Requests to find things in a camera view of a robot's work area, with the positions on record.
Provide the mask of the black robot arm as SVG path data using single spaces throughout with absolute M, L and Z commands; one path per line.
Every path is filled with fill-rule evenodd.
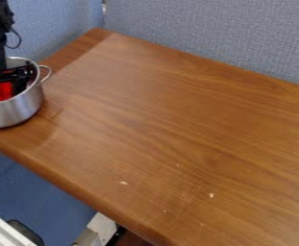
M 13 29 L 13 12 L 8 0 L 0 0 L 0 101 L 8 100 L 25 91 L 31 80 L 31 65 L 7 66 L 5 48 L 17 49 L 21 37 Z

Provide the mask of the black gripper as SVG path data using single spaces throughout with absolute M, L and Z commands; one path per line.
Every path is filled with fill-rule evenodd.
M 29 81 L 36 79 L 36 69 L 32 61 L 20 57 L 7 57 L 5 49 L 0 46 L 0 84 L 13 82 L 13 95 L 27 89 Z

